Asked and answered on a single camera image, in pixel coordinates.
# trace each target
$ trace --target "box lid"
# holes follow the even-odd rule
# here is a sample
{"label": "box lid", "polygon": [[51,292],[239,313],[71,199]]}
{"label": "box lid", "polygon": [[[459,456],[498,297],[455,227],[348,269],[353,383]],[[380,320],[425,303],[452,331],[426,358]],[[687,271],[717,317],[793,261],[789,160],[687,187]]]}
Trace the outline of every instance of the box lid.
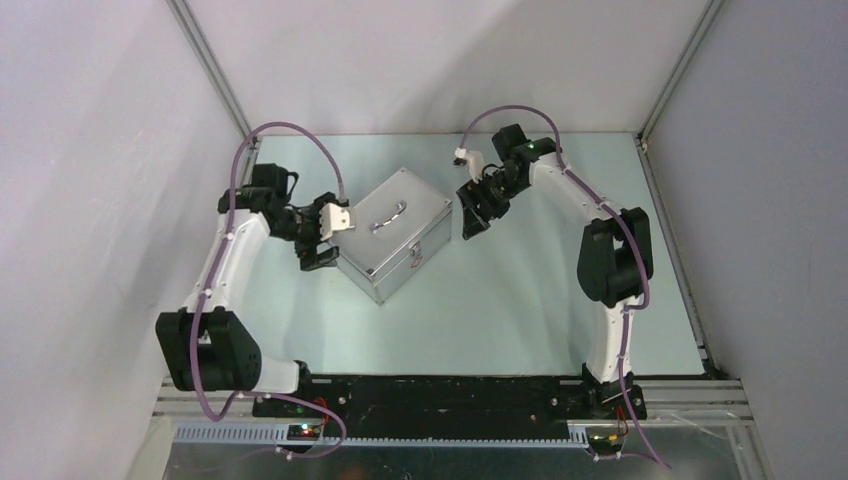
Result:
{"label": "box lid", "polygon": [[405,257],[450,211],[451,201],[402,168],[353,207],[356,228],[337,232],[332,244],[364,275],[376,281]]}

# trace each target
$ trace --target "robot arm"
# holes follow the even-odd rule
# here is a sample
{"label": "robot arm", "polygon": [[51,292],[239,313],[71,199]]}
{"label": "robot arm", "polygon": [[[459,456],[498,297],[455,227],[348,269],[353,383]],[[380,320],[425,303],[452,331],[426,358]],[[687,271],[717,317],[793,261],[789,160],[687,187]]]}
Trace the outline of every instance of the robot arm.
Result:
{"label": "robot arm", "polygon": [[[500,218],[509,210],[509,201],[530,187],[542,191],[563,211],[574,224],[583,226],[583,238],[577,263],[577,279],[583,292],[591,300],[600,302],[599,318],[586,361],[585,371],[600,385],[608,384],[619,376],[623,327],[623,310],[628,304],[637,304],[642,294],[642,284],[636,260],[630,245],[623,242],[618,248],[614,240],[624,240],[619,225],[585,191],[591,188],[576,175],[568,174],[557,165],[556,145],[550,138],[530,141],[519,125],[502,128],[492,138],[503,166],[494,173],[486,173],[480,152],[458,149],[457,162],[466,163],[472,179],[463,185],[457,195],[463,209],[463,238],[487,230],[489,222]],[[604,198],[604,205],[620,212],[637,241],[648,278],[653,276],[653,257],[648,217],[640,209],[627,210]],[[629,339],[625,354],[623,376],[630,372]]]}
{"label": "robot arm", "polygon": [[[156,322],[165,361],[174,386],[194,390],[189,363],[189,337],[197,299],[206,296],[200,317],[202,338],[198,345],[201,382],[206,391],[239,390],[291,393],[297,389],[300,365],[264,355],[254,338],[255,326],[239,315],[254,261],[270,237],[294,242],[300,268],[311,271],[333,266],[338,248],[318,252],[334,231],[353,228],[347,204],[325,193],[307,207],[290,204],[298,175],[276,165],[257,165],[251,183],[236,191],[232,229],[227,231],[230,209],[227,192],[218,203],[218,229],[212,250],[194,289],[177,312],[166,312]],[[290,178],[294,179],[291,189]],[[217,259],[225,236],[230,241]],[[203,289],[209,271],[217,263],[211,282]]]}

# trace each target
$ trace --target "metal frame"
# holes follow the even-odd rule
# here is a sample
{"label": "metal frame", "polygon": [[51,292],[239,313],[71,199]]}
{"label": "metal frame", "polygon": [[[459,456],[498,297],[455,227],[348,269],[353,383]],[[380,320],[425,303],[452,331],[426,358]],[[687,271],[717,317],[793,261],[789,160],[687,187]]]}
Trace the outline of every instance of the metal frame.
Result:
{"label": "metal frame", "polygon": [[[635,382],[642,387],[644,393],[645,405],[648,411],[648,419],[642,422],[645,427],[648,429],[656,427],[696,429],[724,427],[734,451],[740,477],[746,480],[771,479],[773,478],[773,474],[766,461],[763,445],[760,441],[741,382],[738,380],[717,379],[721,375],[715,368],[718,366],[718,362],[710,351],[707,334],[693,299],[690,282],[680,257],[674,230],[666,213],[662,195],[651,168],[647,149],[647,140],[653,132],[658,119],[672,98],[681,78],[690,67],[692,59],[714,25],[725,3],[725,0],[710,0],[707,3],[669,78],[654,102],[645,123],[640,132],[634,135],[636,150],[645,173],[651,197],[658,212],[658,221],[671,255],[674,273],[680,286],[680,293],[692,325],[693,335],[695,336],[698,348],[702,352],[702,359],[704,360],[705,368],[708,372],[707,377],[709,378],[637,377]],[[188,0],[168,0],[168,4],[174,13],[174,17],[183,29],[186,39],[192,50],[194,50],[198,61],[209,77],[210,83],[233,121],[235,128],[243,136],[247,136],[251,131],[250,124],[239,105],[235,92],[227,81],[226,75],[215,58],[212,48],[203,34],[197,19],[191,11]],[[244,183],[248,179],[250,167],[256,161],[257,153],[258,144],[255,143],[248,154],[248,161],[245,162],[244,170],[240,172],[240,183]],[[574,383],[579,383],[579,381],[576,377],[574,380],[562,380],[562,382]],[[208,394],[210,403],[216,409],[220,409],[226,396],[226,394],[221,392],[210,392]],[[249,399],[237,399],[230,409],[230,414],[222,422],[209,424],[206,422],[195,394],[193,392],[180,392],[176,390],[170,379],[166,378],[161,386],[159,398],[153,410],[152,421],[162,416],[171,417],[174,421],[179,422],[178,436],[175,438],[175,441],[192,441],[192,438],[190,438],[192,432],[198,434],[200,430],[203,430],[206,432],[203,434],[203,441],[208,443],[233,443],[232,434],[226,433],[226,431],[233,430],[241,432],[239,435],[257,435],[257,438],[261,437],[261,441],[265,442],[267,439],[262,435],[267,436],[267,432],[278,432],[281,424],[288,424],[287,419],[254,418],[251,413],[252,402]],[[586,428],[608,427],[613,424],[613,421],[608,420],[569,421],[569,426],[572,427],[572,431],[577,432],[578,436],[580,432],[585,432]],[[391,439],[358,439],[355,442],[364,442],[363,446],[393,446],[399,443]],[[516,445],[527,447],[530,444],[520,443]],[[444,446],[461,445],[447,443]],[[499,442],[498,446],[508,447],[510,444]],[[549,444],[548,446],[559,447],[560,445]],[[569,444],[563,446],[573,448],[575,445]]]}

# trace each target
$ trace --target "floor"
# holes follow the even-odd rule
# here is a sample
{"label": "floor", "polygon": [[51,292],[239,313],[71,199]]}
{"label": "floor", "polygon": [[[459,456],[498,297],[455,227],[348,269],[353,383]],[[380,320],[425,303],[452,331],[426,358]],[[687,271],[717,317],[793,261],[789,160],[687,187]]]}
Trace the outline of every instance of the floor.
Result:
{"label": "floor", "polygon": [[[489,138],[474,135],[468,147],[496,162]],[[452,199],[468,178],[451,163],[459,135],[327,136],[322,141],[339,162],[351,204],[401,167]],[[651,217],[655,275],[651,306],[634,322],[634,372],[702,373],[631,136],[566,134],[563,148],[586,180]],[[266,137],[257,161],[300,174],[296,205],[336,191],[332,169],[306,138]],[[575,273],[583,226],[566,222],[530,189],[489,231],[466,242],[457,201],[453,208],[452,240],[384,305],[376,305],[337,269],[300,272],[293,246],[272,240],[257,259],[239,316],[255,325],[263,352],[303,360],[314,372],[579,374],[597,318],[597,304],[583,296]]]}

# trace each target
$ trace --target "silver box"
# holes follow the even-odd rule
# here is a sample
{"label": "silver box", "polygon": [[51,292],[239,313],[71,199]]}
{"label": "silver box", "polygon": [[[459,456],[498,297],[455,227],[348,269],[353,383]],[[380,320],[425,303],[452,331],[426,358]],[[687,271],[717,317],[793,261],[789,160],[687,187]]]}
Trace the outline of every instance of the silver box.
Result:
{"label": "silver box", "polygon": [[451,237],[451,201],[405,168],[362,199],[337,232],[339,270],[382,305]]}

